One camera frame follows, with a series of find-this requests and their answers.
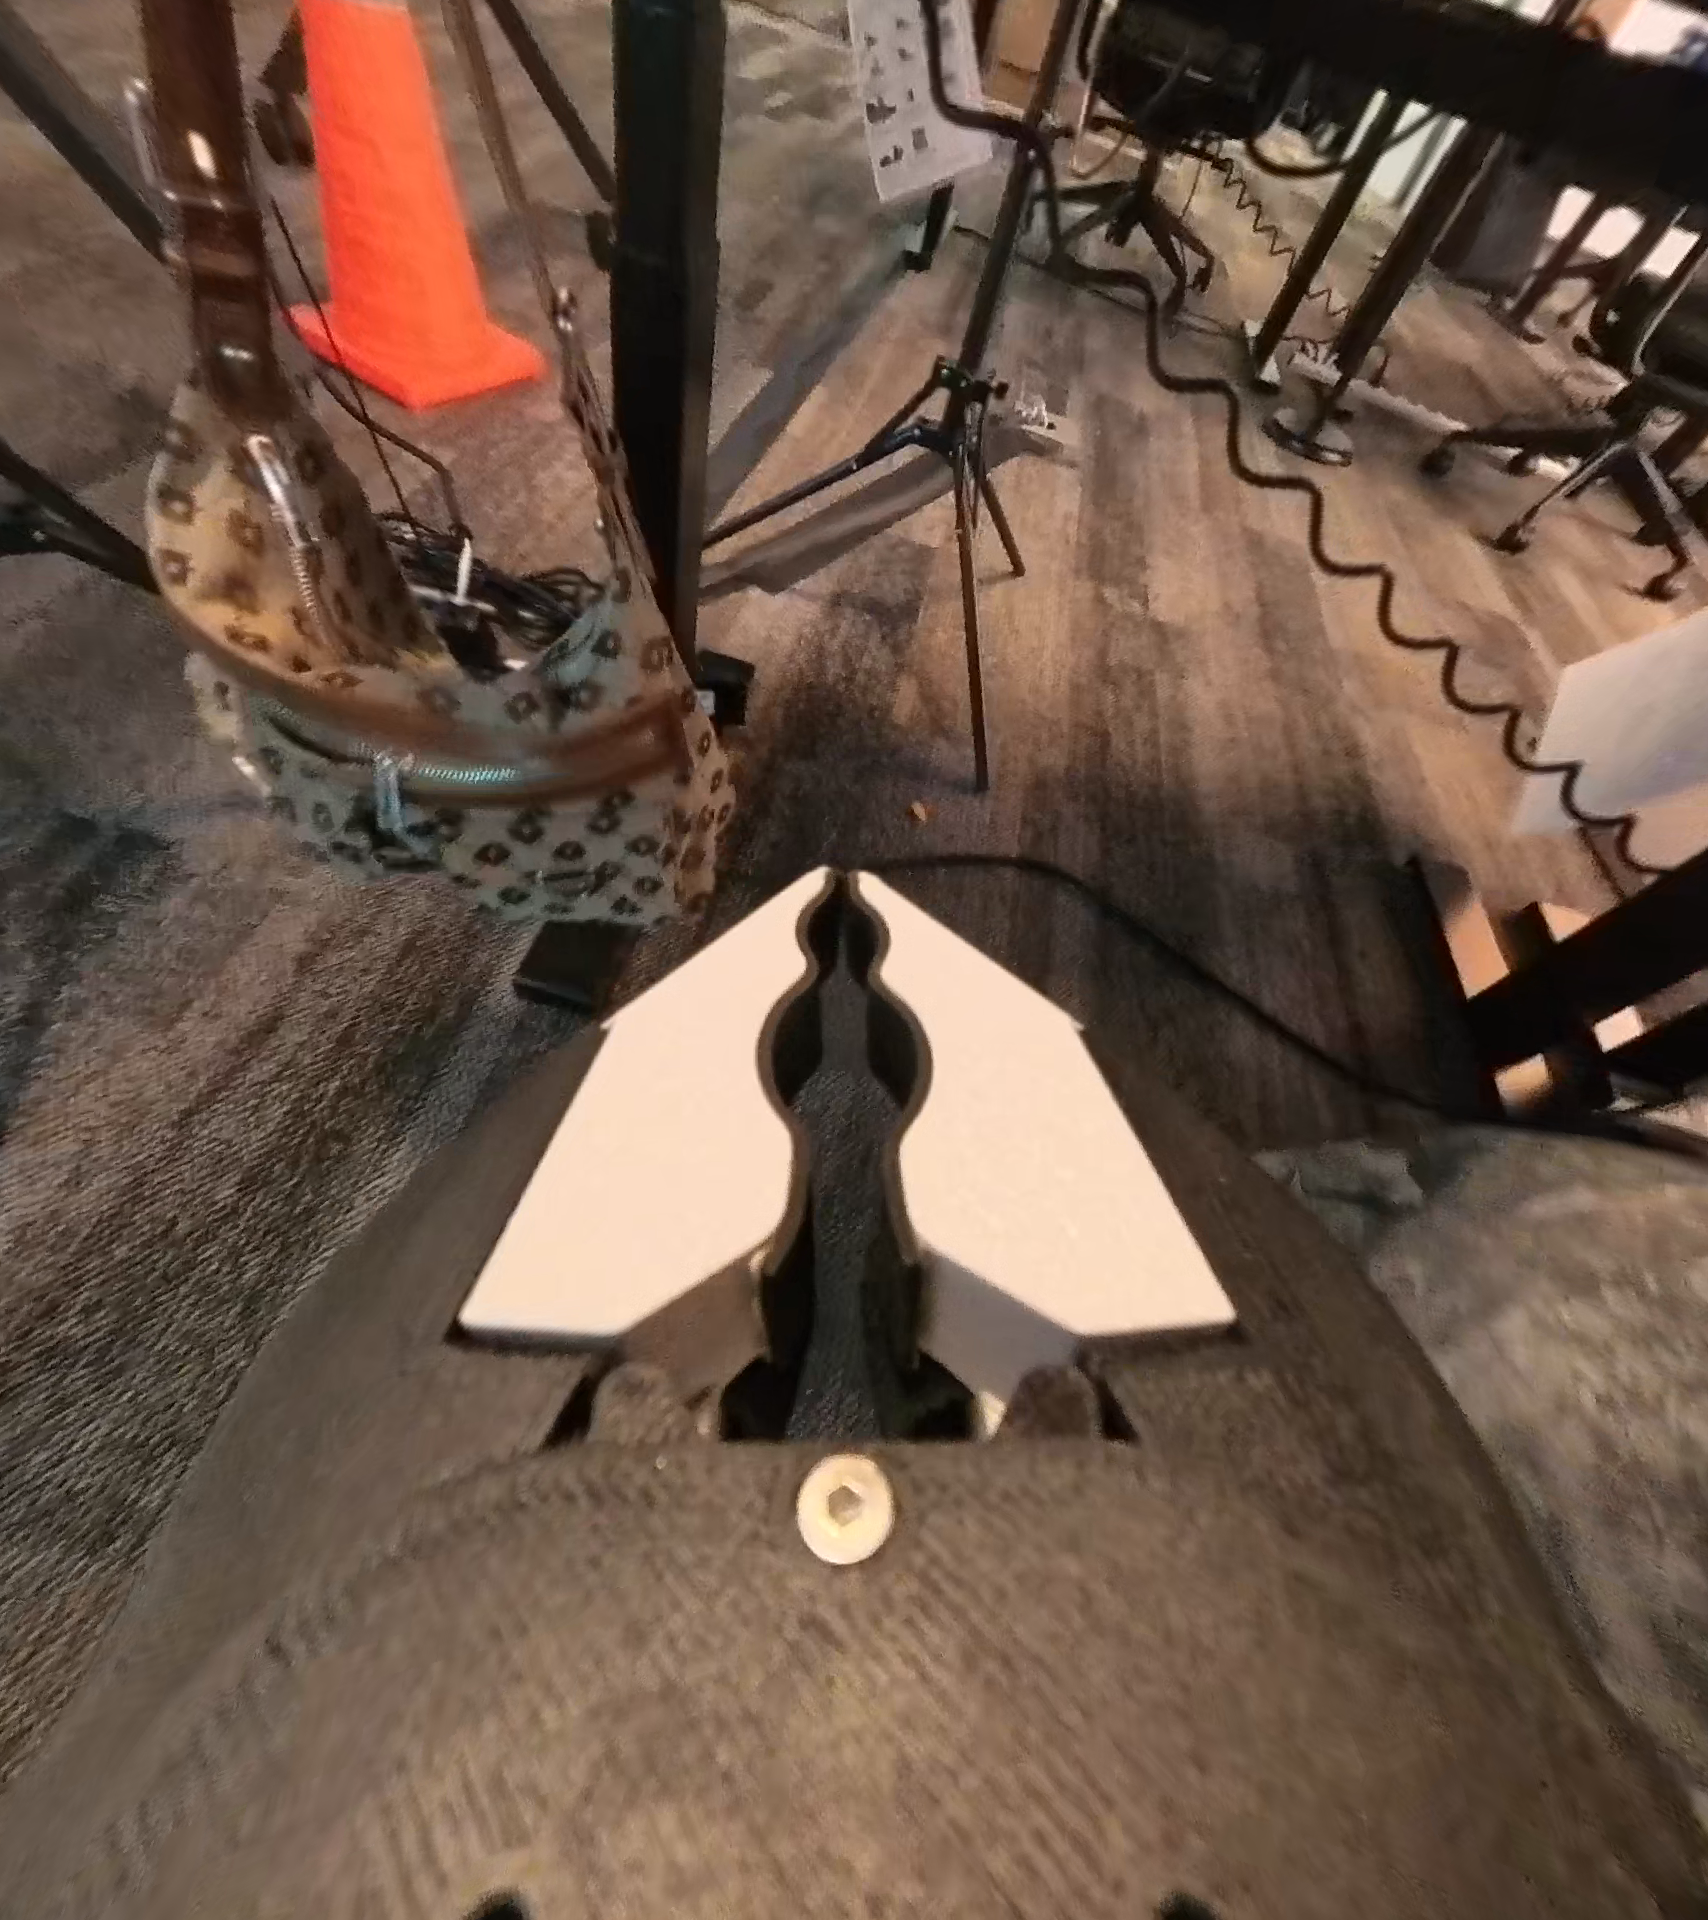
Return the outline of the black power brick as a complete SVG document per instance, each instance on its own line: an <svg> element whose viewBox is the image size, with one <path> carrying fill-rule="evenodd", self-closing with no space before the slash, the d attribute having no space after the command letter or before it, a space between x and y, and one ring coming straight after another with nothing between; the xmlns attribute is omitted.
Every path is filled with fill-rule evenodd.
<svg viewBox="0 0 1708 1920"><path fill-rule="evenodd" d="M511 993L524 1004L601 1018L628 967L637 934L610 923L546 923L523 953Z"/></svg>

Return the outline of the person's grey trouser leg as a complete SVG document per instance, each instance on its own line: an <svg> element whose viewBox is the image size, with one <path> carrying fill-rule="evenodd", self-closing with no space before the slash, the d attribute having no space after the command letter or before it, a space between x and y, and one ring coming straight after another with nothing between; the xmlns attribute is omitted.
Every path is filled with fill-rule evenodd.
<svg viewBox="0 0 1708 1920"><path fill-rule="evenodd" d="M1436 1368L1708 1838L1708 1163L1491 1127L1256 1163Z"/></svg>

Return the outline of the black table leg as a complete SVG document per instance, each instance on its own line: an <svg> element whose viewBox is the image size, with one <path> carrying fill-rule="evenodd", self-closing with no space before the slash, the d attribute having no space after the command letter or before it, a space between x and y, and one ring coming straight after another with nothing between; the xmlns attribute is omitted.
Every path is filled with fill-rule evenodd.
<svg viewBox="0 0 1708 1920"><path fill-rule="evenodd" d="M723 48L720 2L610 9L610 391L654 595L689 667L708 520Z"/></svg>

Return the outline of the printed paper sheet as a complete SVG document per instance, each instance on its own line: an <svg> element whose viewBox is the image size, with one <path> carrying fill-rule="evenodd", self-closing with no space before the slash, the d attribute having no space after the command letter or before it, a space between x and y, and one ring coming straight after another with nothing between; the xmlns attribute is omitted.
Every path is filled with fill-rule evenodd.
<svg viewBox="0 0 1708 1920"><path fill-rule="evenodd" d="M932 74L952 108L984 111L970 2L848 2L856 96L878 203L902 203L984 170L990 132L940 115Z"/></svg>

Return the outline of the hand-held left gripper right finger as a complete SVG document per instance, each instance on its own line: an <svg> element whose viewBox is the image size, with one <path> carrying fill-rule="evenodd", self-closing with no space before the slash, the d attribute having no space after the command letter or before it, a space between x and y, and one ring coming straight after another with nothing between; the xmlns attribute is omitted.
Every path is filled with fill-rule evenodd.
<svg viewBox="0 0 1708 1920"><path fill-rule="evenodd" d="M1235 1336L1235 1309L1082 1026L870 872L850 876L877 1160L885 1351L915 1430L999 1430L1030 1379Z"/></svg>

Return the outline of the black light stand tripod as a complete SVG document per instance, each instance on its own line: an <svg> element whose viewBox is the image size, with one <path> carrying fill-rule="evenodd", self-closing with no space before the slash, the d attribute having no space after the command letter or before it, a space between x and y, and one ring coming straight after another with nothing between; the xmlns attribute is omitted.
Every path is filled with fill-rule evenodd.
<svg viewBox="0 0 1708 1920"><path fill-rule="evenodd" d="M719 524L711 524L701 534L705 550L736 542L751 529L791 514L805 501L839 490L858 475L909 450L921 454L931 461L944 461L957 526L967 737L976 793L990 792L982 579L976 562L982 514L990 518L1011 575L1020 579L1027 571L1023 554L1018 552L1011 532L1011 518L999 505L986 467L986 418L991 404L1007 391L1004 380L990 373L986 351L1003 310L1003 293L1011 276L1018 234L1031 207L1031 190L1050 183L1053 148L1058 143L1058 133L1050 132L1050 111L1058 99L1061 69L1067 64L1070 41L1078 29L1081 14L1081 2L1053 6L1031 93L1018 119L1004 119L999 111L986 108L953 113L953 120L963 129L1007 137L1012 148L957 351L936 357L920 390L856 454L743 513L731 513Z"/></svg>

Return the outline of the white board panel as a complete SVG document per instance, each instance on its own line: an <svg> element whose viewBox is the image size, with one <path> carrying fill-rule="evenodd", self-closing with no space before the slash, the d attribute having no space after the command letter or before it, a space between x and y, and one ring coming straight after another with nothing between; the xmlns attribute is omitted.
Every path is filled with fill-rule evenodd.
<svg viewBox="0 0 1708 1920"><path fill-rule="evenodd" d="M1555 835L1573 815L1561 800L1573 765L1573 805L1629 815L1708 782L1708 605L1640 639L1567 666L1522 778L1514 835Z"/></svg>

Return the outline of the orange traffic cone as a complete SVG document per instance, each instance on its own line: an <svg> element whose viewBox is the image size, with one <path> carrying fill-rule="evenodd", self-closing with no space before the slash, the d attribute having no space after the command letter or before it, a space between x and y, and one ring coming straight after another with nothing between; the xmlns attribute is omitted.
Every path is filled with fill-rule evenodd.
<svg viewBox="0 0 1708 1920"><path fill-rule="evenodd" d="M326 297L294 335L412 412L542 380L496 325L404 2L301 2Z"/></svg>

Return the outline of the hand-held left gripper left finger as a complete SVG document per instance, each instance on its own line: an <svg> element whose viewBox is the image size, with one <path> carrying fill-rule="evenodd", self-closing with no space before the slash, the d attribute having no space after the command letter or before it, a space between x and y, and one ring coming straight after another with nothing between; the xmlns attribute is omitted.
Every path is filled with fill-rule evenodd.
<svg viewBox="0 0 1708 1920"><path fill-rule="evenodd" d="M595 1030L456 1309L486 1351L660 1371L719 1430L789 1430L815 1336L819 983L842 874L805 872Z"/></svg>

